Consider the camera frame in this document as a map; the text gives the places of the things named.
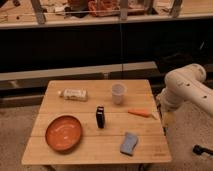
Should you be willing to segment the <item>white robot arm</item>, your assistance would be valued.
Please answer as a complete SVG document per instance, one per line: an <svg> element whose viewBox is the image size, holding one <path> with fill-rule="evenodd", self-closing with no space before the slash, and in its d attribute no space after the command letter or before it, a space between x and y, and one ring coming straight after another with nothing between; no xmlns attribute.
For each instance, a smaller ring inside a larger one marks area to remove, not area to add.
<svg viewBox="0 0 213 171"><path fill-rule="evenodd" d="M206 76L205 68L196 63L174 69L165 75L165 87L157 95L164 127L172 122L172 112L184 101L190 101L213 117L213 89L203 84Z"/></svg>

